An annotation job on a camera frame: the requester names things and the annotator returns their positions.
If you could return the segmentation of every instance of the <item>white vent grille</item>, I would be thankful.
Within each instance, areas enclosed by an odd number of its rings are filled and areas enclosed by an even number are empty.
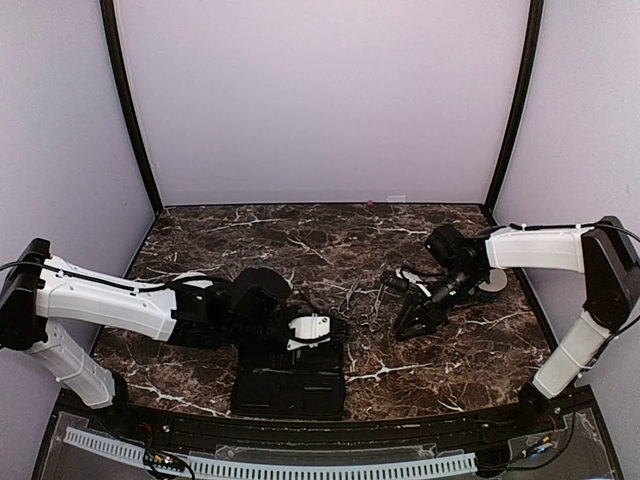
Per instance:
[[[112,438],[67,428],[65,443],[116,462],[143,468],[144,449]],[[214,460],[197,455],[183,459],[202,480],[418,480],[474,473],[475,454],[378,465],[287,466]]]

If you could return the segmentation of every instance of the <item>robotic arm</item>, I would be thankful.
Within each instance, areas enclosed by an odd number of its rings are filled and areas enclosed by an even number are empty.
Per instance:
[[[425,242],[447,270],[432,285],[413,283],[393,326],[398,341],[434,333],[448,323],[446,311],[467,292],[490,281],[492,269],[512,267],[569,270],[585,275],[587,300],[577,321],[535,376],[519,392],[516,425],[535,419],[597,358],[627,321],[640,298],[640,260],[616,217],[568,228],[515,226],[464,237],[452,225],[437,228]],[[396,279],[383,278],[390,286]]]
[[[88,407],[121,419],[123,432],[135,428],[125,422],[125,381],[98,365],[57,318],[187,347],[254,342],[264,351],[295,358],[304,356],[296,350],[346,335],[339,320],[301,316],[297,307],[288,306],[290,287],[272,270],[248,268],[233,282],[189,273],[158,285],[79,268],[51,256],[49,247],[48,241],[35,239],[13,262],[0,292],[0,345],[38,359]]]

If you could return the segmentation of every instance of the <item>black marble surface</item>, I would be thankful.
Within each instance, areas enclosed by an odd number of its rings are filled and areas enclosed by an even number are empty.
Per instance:
[[[515,402],[518,388],[549,354],[515,277],[498,300],[452,311],[437,334],[397,343],[389,329],[402,298],[384,292],[384,270],[409,264],[439,270],[422,246],[433,228],[464,234],[487,226],[477,206],[272,205],[165,210],[130,278],[165,281],[188,270],[234,278],[265,266],[322,308],[337,306],[361,276],[344,317],[345,420],[384,420],[471,411]],[[129,383],[134,403],[170,411],[229,416],[236,350],[187,349],[105,328],[95,357]]]

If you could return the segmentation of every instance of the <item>robotic hand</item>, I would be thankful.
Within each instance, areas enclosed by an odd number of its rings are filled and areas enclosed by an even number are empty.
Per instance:
[[[327,387],[333,396],[320,403],[334,406],[331,415],[342,412],[341,342],[348,333],[346,326],[328,316],[301,315],[298,307],[287,305],[291,289],[274,271],[248,268],[233,282],[189,273],[158,285],[79,268],[51,256],[49,247],[48,241],[35,239],[18,261],[5,265],[13,268],[0,292],[0,345],[38,359],[58,382],[99,412],[114,431],[126,434],[135,428],[127,408],[126,382],[98,365],[57,318],[124,328],[186,347],[240,345],[232,410],[244,415],[254,411],[243,392],[256,385],[265,387],[265,381],[290,382],[283,379],[299,375],[304,381],[279,389],[289,392],[291,398],[261,398],[259,413],[270,416],[269,408],[265,411],[264,407],[269,402],[276,417],[318,413],[305,411],[296,403],[298,384],[314,380],[308,373],[312,364],[316,374],[333,382]],[[254,373],[260,367],[275,373],[268,380],[256,380]]]
[[[587,300],[582,313],[519,392],[516,426],[530,431],[549,401],[597,360],[640,298],[640,260],[625,232],[616,217],[582,226],[511,225],[470,238],[452,225],[438,227],[425,247],[447,273],[431,285],[412,278],[400,282],[407,296],[392,333],[405,341],[436,332],[448,323],[447,310],[469,290],[490,283],[495,269],[549,268],[584,274]],[[383,277],[382,282],[399,286],[397,278]]]

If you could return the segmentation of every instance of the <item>scissors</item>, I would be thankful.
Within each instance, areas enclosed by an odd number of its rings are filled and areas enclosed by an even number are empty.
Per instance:
[[[362,315],[360,315],[360,318],[364,319],[364,321],[361,322],[361,325],[369,325],[369,331],[371,333],[377,332],[382,326],[378,321],[378,315],[380,313],[380,305],[382,305],[382,297],[384,297],[384,291],[386,288],[386,285],[380,285],[378,295],[376,295],[376,300],[375,302],[373,302],[371,311],[369,313],[363,313]]]
[[[358,285],[360,284],[360,280],[362,279],[362,275],[358,276],[358,278],[356,278],[356,281],[353,282],[353,284],[351,284],[351,287],[349,288],[349,290],[347,291],[347,294],[345,295],[345,297],[342,299],[342,301],[338,304],[338,308],[336,308],[336,312],[339,315],[344,315],[345,313],[351,312],[351,297],[353,297],[353,294],[356,291],[356,288],[358,288]]]

